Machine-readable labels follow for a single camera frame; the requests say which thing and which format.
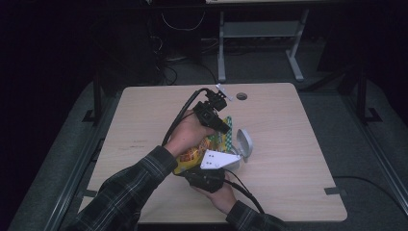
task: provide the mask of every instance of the right hand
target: right hand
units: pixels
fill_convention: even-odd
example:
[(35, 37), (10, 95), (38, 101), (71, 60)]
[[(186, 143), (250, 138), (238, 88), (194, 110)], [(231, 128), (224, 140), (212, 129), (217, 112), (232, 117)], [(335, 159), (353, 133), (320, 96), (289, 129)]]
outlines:
[[(225, 179), (229, 180), (228, 174), (225, 173)], [(219, 209), (223, 214), (228, 215), (232, 207), (237, 202), (237, 199), (234, 196), (231, 185), (224, 183), (222, 188), (216, 192), (210, 193), (197, 187), (191, 186), (197, 192), (202, 193), (207, 196), (213, 203), (213, 205)]]

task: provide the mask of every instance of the snack bag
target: snack bag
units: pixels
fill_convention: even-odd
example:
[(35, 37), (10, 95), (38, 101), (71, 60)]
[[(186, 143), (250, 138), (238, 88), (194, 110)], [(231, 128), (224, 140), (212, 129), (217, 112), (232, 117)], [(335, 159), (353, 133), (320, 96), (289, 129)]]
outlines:
[(223, 120), (226, 124), (230, 126), (230, 130), (227, 134), (221, 134), (216, 132), (214, 135), (204, 138), (201, 143), (187, 150), (186, 153), (180, 155), (177, 161), (177, 168), (173, 170), (174, 174), (180, 174), (181, 172), (190, 169), (192, 167), (201, 165), (201, 161), (204, 158), (205, 151), (207, 149), (219, 151), (219, 152), (229, 152), (231, 150), (231, 137), (232, 137), (232, 119), (231, 116), (226, 117)]

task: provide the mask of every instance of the black cable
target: black cable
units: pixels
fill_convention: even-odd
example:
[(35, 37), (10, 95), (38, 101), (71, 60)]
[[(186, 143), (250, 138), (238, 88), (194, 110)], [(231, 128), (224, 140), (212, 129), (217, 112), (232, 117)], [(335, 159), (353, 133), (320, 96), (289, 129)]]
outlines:
[(247, 192), (249, 192), (249, 190), (246, 188), (246, 186), (243, 184), (243, 182), (241, 181), (241, 179), (231, 170), (225, 169), (226, 171), (228, 171), (229, 173), (233, 174), (235, 176), (235, 178), (237, 178), (238, 181), (240, 181), (241, 185), (246, 189)]
[(166, 84), (167, 84), (168, 86), (174, 85), (174, 84), (176, 83), (176, 81), (177, 81), (177, 78), (178, 78), (177, 71), (176, 71), (175, 69), (169, 67), (169, 66), (165, 66), (165, 68), (167, 68), (167, 69), (173, 71), (173, 73), (174, 73), (174, 80), (172, 80), (171, 82), (169, 82), (169, 81), (168, 81), (169, 79), (167, 78), (167, 76), (166, 76), (165, 73), (163, 72), (163, 75), (164, 75)]
[(367, 182), (367, 183), (375, 186), (378, 190), (383, 192), (385, 195), (387, 195), (393, 201), (393, 203), (396, 205), (396, 207), (398, 207), (398, 209), (404, 215), (406, 215), (405, 210), (402, 208), (402, 206), (399, 204), (399, 202), (396, 201), (396, 199), (389, 192), (387, 192), (386, 190), (384, 190), (383, 188), (381, 188), (379, 185), (375, 184), (374, 182), (370, 181), (369, 179), (366, 179), (366, 178), (363, 178), (363, 177), (360, 177), (360, 176), (348, 176), (348, 175), (345, 175), (345, 176), (333, 176), (333, 179), (355, 179), (355, 180), (361, 180), (361, 181)]
[(213, 71), (212, 71), (209, 67), (207, 67), (206, 65), (204, 65), (204, 64), (198, 64), (198, 63), (195, 63), (195, 62), (185, 62), (185, 63), (181, 63), (182, 61), (184, 61), (184, 60), (174, 61), (173, 64), (171, 64), (171, 65), (180, 65), (180, 64), (196, 64), (196, 65), (199, 65), (199, 66), (205, 68), (206, 70), (208, 70), (208, 72), (209, 72), (209, 73), (211, 74), (211, 76), (213, 77), (214, 83), (218, 84), (218, 80), (217, 80), (216, 75), (215, 75), (215, 74), (213, 73)]
[(177, 125), (183, 120), (183, 115), (186, 112), (186, 110), (189, 108), (191, 103), (194, 101), (194, 99), (198, 96), (198, 94), (202, 91), (210, 91), (209, 89), (200, 89), (196, 90), (192, 96), (189, 98), (189, 100), (186, 102), (186, 104), (183, 106), (181, 109), (180, 113), (177, 115), (177, 117), (174, 119), (174, 121), (171, 123), (170, 128), (167, 130), (167, 133), (165, 135), (165, 138), (163, 139), (162, 146), (165, 146), (166, 143), (168, 142), (168, 139), (170, 138), (171, 134), (173, 133), (174, 129), (177, 127)]
[(265, 211), (264, 211), (264, 209), (262, 208), (261, 204), (260, 204), (260, 203), (258, 202), (258, 200), (255, 198), (255, 196), (252, 195), (251, 192), (246, 191), (246, 190), (245, 190), (243, 187), (241, 187), (240, 185), (238, 185), (238, 184), (236, 184), (236, 183), (234, 183), (234, 182), (231, 182), (231, 181), (229, 181), (229, 180), (225, 180), (225, 179), (224, 179), (224, 182), (227, 183), (227, 184), (229, 184), (229, 185), (231, 185), (234, 189), (240, 191), (242, 194), (244, 194), (246, 197), (248, 197), (248, 198), (252, 201), (252, 203), (254, 203), (254, 205), (257, 207), (259, 213), (261, 213), (261, 214), (264, 214), (264, 213), (265, 213)]

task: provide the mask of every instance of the plaid shirt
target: plaid shirt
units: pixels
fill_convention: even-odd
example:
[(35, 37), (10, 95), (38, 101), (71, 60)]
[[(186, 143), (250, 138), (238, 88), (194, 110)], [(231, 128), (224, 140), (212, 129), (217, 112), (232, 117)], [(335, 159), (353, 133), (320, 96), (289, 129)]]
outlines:
[[(176, 167), (171, 154), (157, 146), (138, 163), (106, 180), (98, 195), (66, 230), (133, 230), (147, 199)], [(260, 215), (240, 201), (226, 220), (240, 231), (284, 227), (283, 221)]]

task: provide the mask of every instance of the table top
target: table top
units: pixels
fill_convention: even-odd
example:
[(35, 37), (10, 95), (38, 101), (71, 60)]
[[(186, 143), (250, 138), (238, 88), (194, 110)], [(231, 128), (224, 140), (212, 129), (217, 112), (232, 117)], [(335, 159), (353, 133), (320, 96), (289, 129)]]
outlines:
[[(248, 163), (235, 173), (258, 199), (266, 213), (285, 221), (341, 221), (346, 218), (327, 163), (302, 103), (292, 84), (224, 85), (234, 100), (219, 112), (233, 121), (233, 144), (238, 129), (246, 129), (254, 147)], [(88, 190), (98, 191), (114, 173), (133, 165), (160, 145), (172, 120), (195, 90), (215, 86), (135, 87), (121, 96)], [(246, 100), (235, 98), (247, 94)], [(201, 93), (195, 102), (204, 101)], [(235, 191), (237, 199), (256, 209)], [(91, 201), (85, 197), (84, 208)], [(170, 174), (142, 209), (140, 223), (225, 222), (210, 200)]]

